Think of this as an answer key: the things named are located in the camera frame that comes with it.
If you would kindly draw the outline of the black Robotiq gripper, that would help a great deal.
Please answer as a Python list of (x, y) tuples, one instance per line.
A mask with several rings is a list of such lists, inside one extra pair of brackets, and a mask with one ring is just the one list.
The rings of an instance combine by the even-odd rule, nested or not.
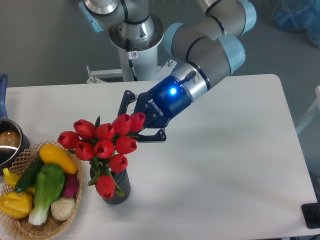
[(165, 127), (169, 121), (192, 103), (192, 97), (183, 84), (193, 78), (193, 74), (188, 74), (183, 79), (169, 75), (150, 90), (139, 95), (127, 89), (123, 93), (117, 116), (126, 114), (128, 106), (136, 101), (134, 112), (145, 114), (143, 126), (149, 129), (159, 129), (154, 135), (138, 134), (137, 141), (139, 143), (163, 143), (167, 140)]

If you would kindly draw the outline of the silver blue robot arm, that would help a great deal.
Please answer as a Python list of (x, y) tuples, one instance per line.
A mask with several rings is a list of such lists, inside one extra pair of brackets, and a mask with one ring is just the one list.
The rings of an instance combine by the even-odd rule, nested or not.
[(150, 90), (124, 92), (118, 110), (131, 114), (126, 135), (138, 142), (163, 142), (174, 117), (230, 76), (246, 59), (238, 37), (256, 23), (247, 0), (201, 0), (205, 19), (164, 28), (146, 0), (82, 0), (79, 9), (92, 29), (107, 31), (117, 47), (124, 81), (159, 79)]

